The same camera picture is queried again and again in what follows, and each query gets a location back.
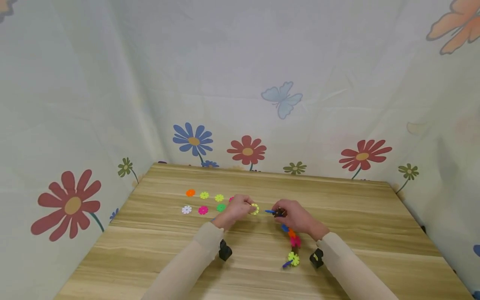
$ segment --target green flower print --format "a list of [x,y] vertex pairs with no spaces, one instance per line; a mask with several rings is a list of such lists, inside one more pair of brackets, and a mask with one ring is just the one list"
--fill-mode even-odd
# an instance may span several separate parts
[[124,157],[123,164],[119,164],[118,167],[120,168],[120,170],[118,171],[120,177],[125,177],[125,174],[129,175],[130,172],[132,172],[135,176],[135,179],[137,180],[137,183],[139,183],[137,174],[135,174],[135,171],[133,170],[133,163],[130,162],[130,159],[128,157]]
[[398,167],[398,172],[404,173],[403,178],[408,179],[408,180],[414,180],[415,176],[417,176],[419,173],[417,172],[418,167],[414,166],[412,168],[411,164],[407,164],[407,166],[399,166]]
[[294,163],[290,163],[290,166],[283,167],[285,173],[290,173],[292,175],[297,175],[305,172],[305,168],[307,165],[303,165],[301,161],[299,161],[296,165]]

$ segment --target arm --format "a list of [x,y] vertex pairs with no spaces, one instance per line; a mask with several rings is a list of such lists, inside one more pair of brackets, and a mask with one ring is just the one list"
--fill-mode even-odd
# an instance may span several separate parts
[[286,210],[285,217],[275,221],[296,232],[310,235],[324,252],[323,262],[351,300],[398,300],[392,291],[372,272],[350,247],[327,226],[310,215],[297,201],[282,199],[272,207]]
[[193,240],[158,274],[142,300],[179,300],[193,288],[220,250],[224,231],[255,208],[246,195],[235,195],[225,211],[205,223]]
[[327,269],[351,300],[398,300],[338,235],[327,233],[317,241],[317,246],[324,252]]
[[187,247],[158,274],[142,300],[183,299],[215,259],[223,232],[210,222],[200,227]]

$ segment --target hand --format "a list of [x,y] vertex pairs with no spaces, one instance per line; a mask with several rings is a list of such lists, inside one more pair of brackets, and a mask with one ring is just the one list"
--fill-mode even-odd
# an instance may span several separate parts
[[282,199],[277,201],[272,207],[272,210],[277,210],[279,207],[287,211],[286,217],[276,217],[275,221],[285,224],[293,231],[306,233],[310,235],[315,241],[321,240],[327,233],[330,232],[327,226],[322,222],[315,220],[309,212],[303,208],[297,201]]
[[227,208],[215,217],[213,225],[228,230],[235,222],[256,210],[253,200],[247,195],[235,195]]

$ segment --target white snowflake piece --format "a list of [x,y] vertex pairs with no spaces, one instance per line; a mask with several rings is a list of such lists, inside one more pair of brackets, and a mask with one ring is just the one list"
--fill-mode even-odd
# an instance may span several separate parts
[[190,205],[186,205],[182,207],[181,212],[186,215],[192,212],[192,207]]

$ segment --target flower center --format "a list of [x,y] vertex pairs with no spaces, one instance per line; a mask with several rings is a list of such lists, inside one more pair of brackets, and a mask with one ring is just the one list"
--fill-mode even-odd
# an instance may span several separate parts
[[242,150],[242,154],[245,155],[245,156],[250,156],[253,154],[253,149],[251,148],[245,148]]
[[80,209],[81,206],[82,200],[80,200],[78,197],[72,197],[69,201],[67,201],[67,204],[65,204],[63,209],[67,215],[73,215]]
[[369,156],[368,153],[358,153],[357,156],[355,157],[356,160],[365,160]]
[[194,146],[200,145],[200,140],[197,139],[196,137],[191,137],[188,139],[188,142]]

